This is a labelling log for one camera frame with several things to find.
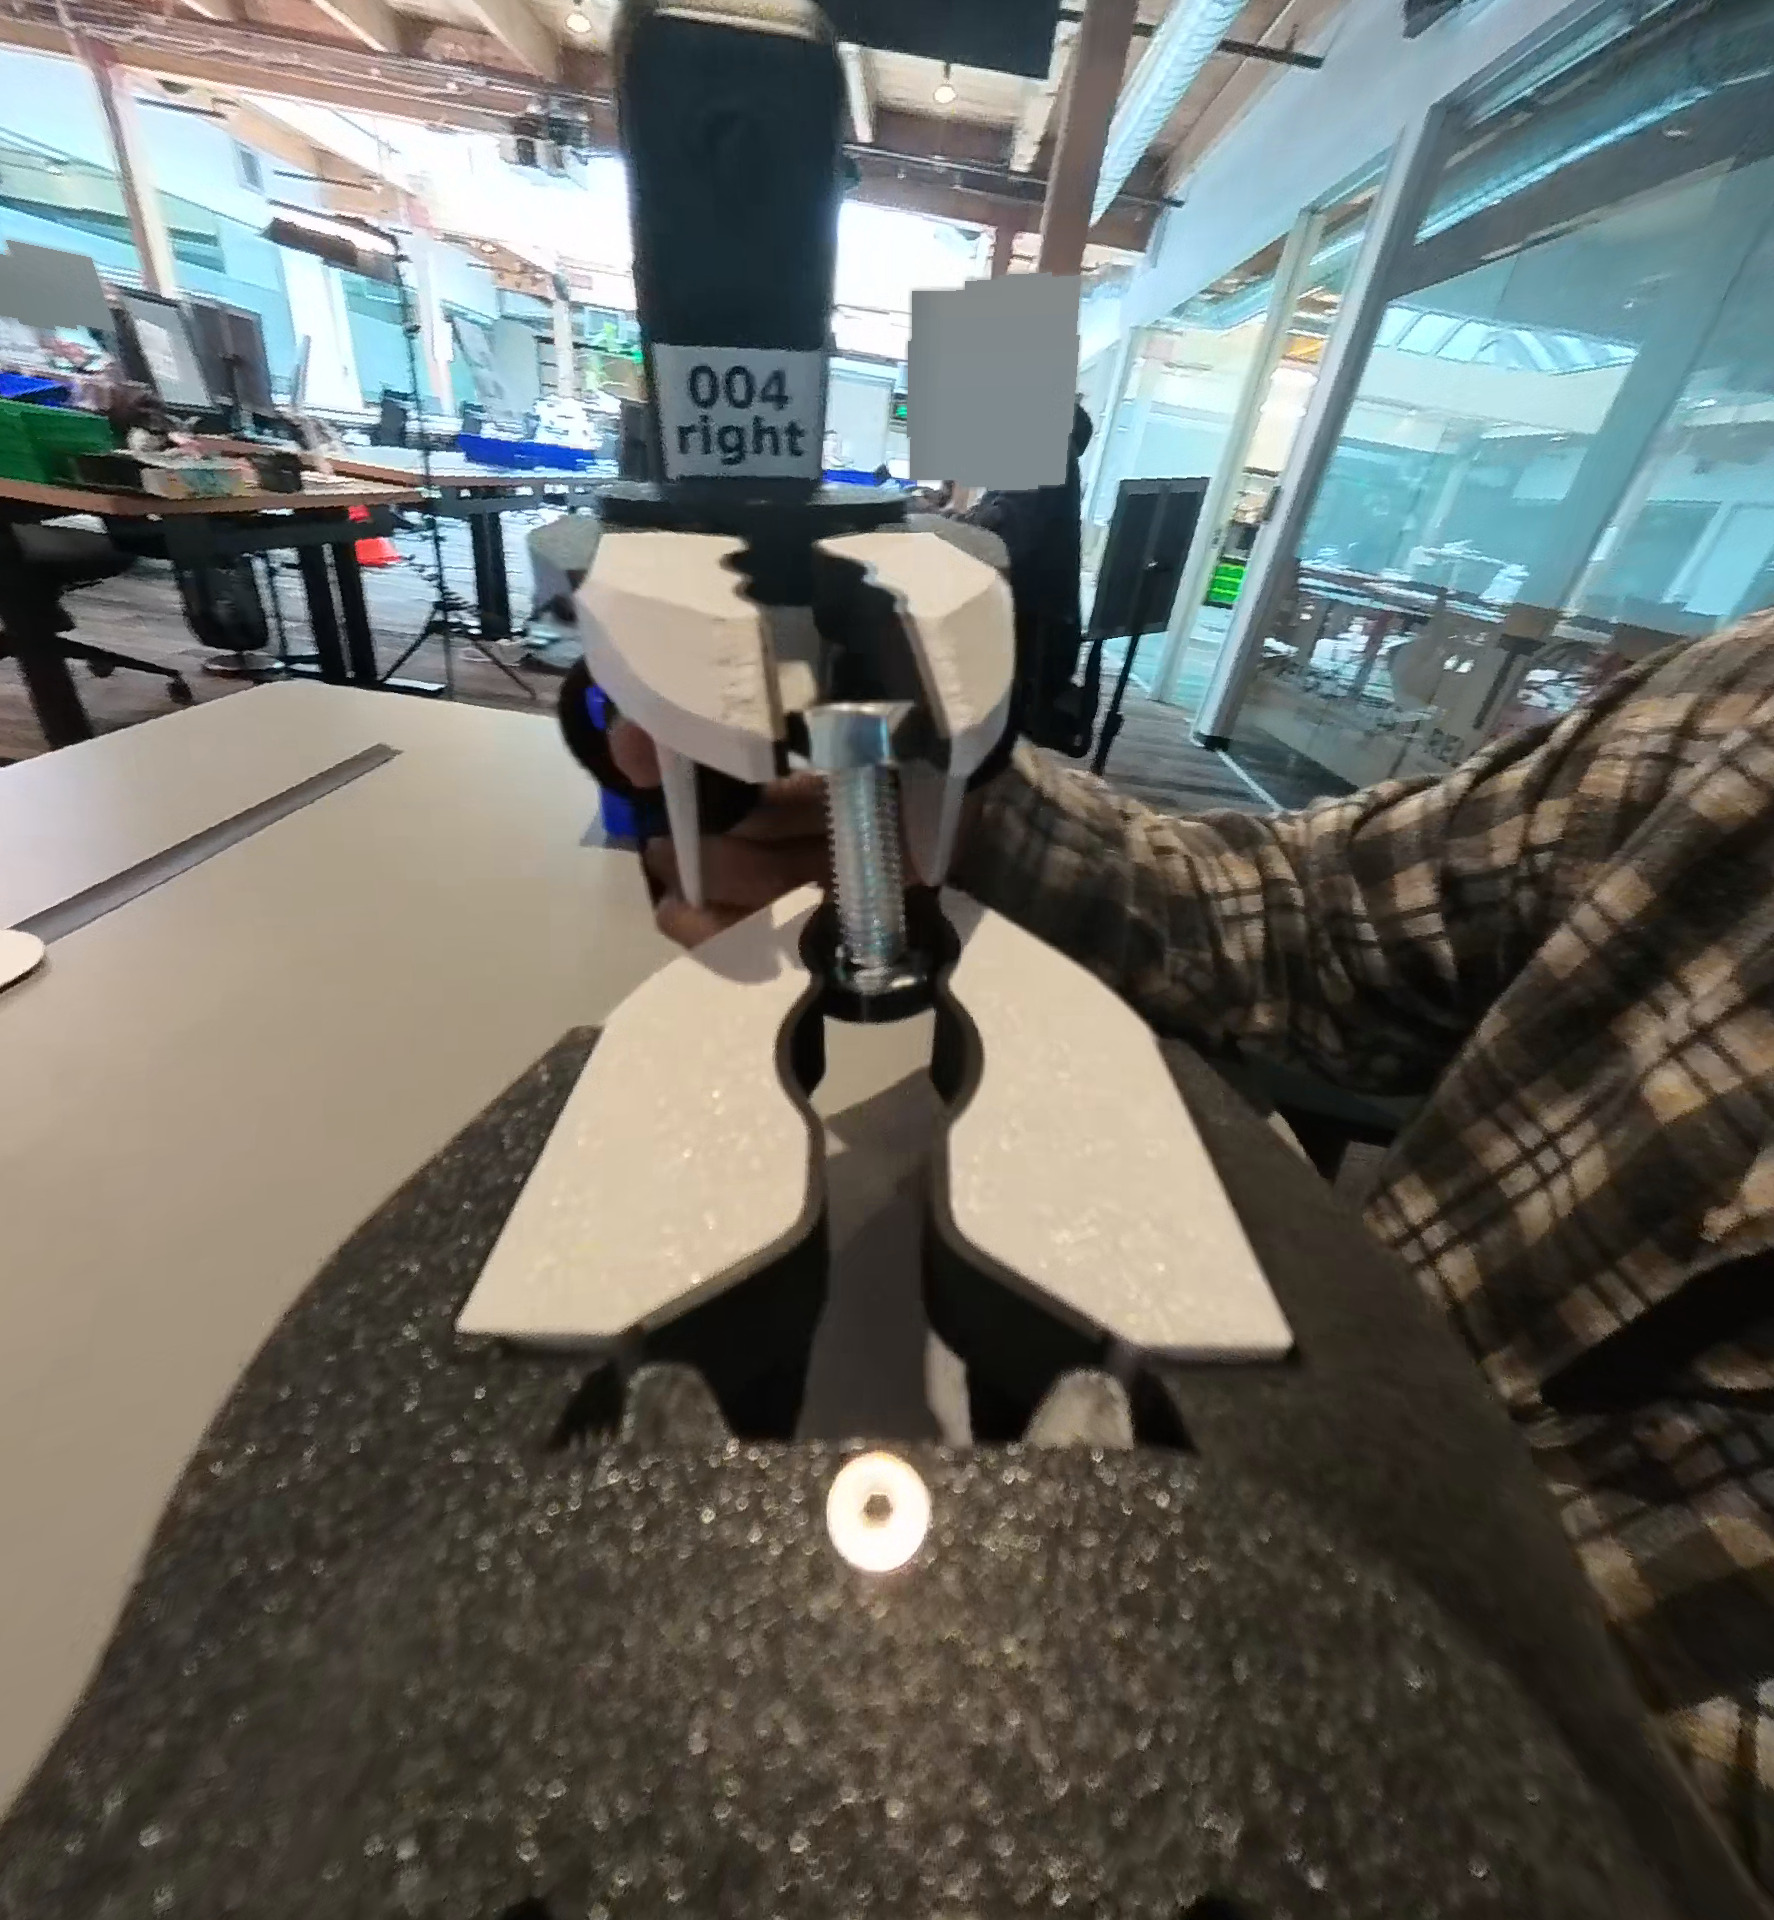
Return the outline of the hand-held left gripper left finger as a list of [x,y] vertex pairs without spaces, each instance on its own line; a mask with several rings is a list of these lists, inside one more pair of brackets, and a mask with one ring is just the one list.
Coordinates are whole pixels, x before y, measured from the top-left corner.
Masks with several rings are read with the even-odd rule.
[[772,1357],[828,1289],[819,982],[801,888],[604,1022],[456,1331],[611,1357]]

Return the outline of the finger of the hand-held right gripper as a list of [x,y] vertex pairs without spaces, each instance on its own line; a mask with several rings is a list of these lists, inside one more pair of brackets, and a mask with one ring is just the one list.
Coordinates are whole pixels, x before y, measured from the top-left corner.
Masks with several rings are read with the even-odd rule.
[[705,898],[700,772],[753,790],[777,778],[784,721],[739,536],[604,531],[580,623],[590,676],[657,755],[682,900]]
[[822,637],[836,700],[900,707],[904,848],[914,882],[940,888],[969,793],[1009,744],[1017,640],[995,538],[894,524],[823,540]]

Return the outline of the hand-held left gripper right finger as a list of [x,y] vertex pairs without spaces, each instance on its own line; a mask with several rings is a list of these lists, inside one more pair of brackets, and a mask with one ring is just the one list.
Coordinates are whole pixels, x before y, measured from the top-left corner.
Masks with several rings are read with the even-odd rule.
[[1287,1320],[1154,1033],[991,908],[938,911],[938,1335],[974,1371],[1283,1360]]

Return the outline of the silver hex bolt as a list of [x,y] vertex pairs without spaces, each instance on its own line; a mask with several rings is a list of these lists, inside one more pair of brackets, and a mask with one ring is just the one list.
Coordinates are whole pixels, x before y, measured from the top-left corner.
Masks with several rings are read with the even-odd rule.
[[823,790],[836,974],[858,998],[900,995],[918,977],[906,924],[900,761],[890,704],[826,704],[804,715],[806,756]]

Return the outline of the silver hex nut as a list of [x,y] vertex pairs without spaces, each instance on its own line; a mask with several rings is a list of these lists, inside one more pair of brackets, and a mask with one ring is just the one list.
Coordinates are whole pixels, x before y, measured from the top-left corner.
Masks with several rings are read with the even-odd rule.
[[919,959],[866,969],[844,954],[829,961],[819,996],[822,1016],[848,1025],[909,1021],[930,1013],[932,1005],[932,974]]

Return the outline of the person's right forearm plaid sleeve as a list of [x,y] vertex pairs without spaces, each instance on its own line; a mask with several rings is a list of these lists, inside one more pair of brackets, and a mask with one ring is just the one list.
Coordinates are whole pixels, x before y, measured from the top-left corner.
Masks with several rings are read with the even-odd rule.
[[1649,652],[1442,778],[1182,816],[1017,750],[955,874],[1210,1044],[1475,1116],[1620,1081],[1774,1153],[1774,609]]

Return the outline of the person's right hand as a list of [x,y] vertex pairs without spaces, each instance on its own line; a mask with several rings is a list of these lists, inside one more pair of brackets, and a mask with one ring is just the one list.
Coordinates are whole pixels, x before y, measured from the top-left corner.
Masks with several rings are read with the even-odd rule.
[[686,900],[672,838],[640,843],[656,927],[682,950],[705,944],[804,886],[823,888],[829,847],[819,778],[798,774],[768,784],[729,832],[702,838],[700,858],[700,893]]

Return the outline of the black tripod light stand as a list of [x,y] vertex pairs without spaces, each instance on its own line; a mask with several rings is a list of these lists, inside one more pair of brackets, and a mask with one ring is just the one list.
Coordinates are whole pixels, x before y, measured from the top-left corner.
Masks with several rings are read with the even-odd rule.
[[[330,218],[300,205],[274,202],[274,218],[266,227],[268,242],[296,253],[307,253],[339,272],[360,275],[372,280],[389,278],[394,287],[399,323],[404,337],[404,356],[408,366],[407,406],[399,411],[400,419],[389,448],[403,455],[410,481],[400,482],[414,495],[416,509],[430,520],[432,564],[433,564],[433,601],[419,637],[399,655],[387,676],[372,674],[367,686],[410,693],[414,697],[450,697],[456,690],[456,655],[468,647],[481,650],[492,671],[510,684],[521,700],[537,704],[534,687],[515,666],[491,655],[491,639],[484,634],[479,617],[465,617],[465,607],[450,589],[443,552],[441,518],[435,504],[443,494],[433,477],[433,448],[426,442],[425,406],[421,386],[421,317],[413,295],[408,293],[408,275],[404,253],[392,234],[370,221]],[[432,642],[440,644],[443,680],[440,686],[404,680],[400,676],[414,657]]]

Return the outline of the black computer monitor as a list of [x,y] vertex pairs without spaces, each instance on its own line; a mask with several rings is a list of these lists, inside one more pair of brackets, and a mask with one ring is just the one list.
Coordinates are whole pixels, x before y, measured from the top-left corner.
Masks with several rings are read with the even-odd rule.
[[259,316],[209,298],[188,298],[184,312],[214,402],[244,416],[271,418],[275,399]]

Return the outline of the wooden desk with black legs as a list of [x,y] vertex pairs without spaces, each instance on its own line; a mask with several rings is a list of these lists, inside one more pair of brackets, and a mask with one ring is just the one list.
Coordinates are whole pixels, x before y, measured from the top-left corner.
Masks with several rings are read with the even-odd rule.
[[380,669],[352,544],[389,531],[399,509],[416,509],[410,492],[319,477],[304,478],[296,494],[189,497],[0,478],[0,520],[92,515],[128,530],[145,557],[209,564],[231,557],[293,552],[302,575],[314,647],[302,676],[365,690],[375,690],[367,677]]

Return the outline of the monitor showing white page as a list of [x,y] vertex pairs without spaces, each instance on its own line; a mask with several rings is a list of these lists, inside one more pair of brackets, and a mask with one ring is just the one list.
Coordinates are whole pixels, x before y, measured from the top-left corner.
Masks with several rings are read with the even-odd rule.
[[211,414],[219,402],[204,374],[186,306],[145,290],[120,290],[108,300],[123,354],[135,368],[133,376],[169,411]]

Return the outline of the green plastic bins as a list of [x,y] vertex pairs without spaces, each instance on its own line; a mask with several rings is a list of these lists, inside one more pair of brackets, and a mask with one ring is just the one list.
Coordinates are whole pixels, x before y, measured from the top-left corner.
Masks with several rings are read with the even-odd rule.
[[0,399],[0,478],[71,487],[79,459],[117,453],[103,416]]

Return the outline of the silver ventilation duct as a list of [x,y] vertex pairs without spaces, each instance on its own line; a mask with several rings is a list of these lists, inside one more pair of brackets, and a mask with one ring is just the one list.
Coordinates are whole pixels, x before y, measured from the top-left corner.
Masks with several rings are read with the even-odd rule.
[[1119,189],[1244,8],[1244,2],[1170,2],[1165,8],[1110,119],[1090,223],[1113,205]]

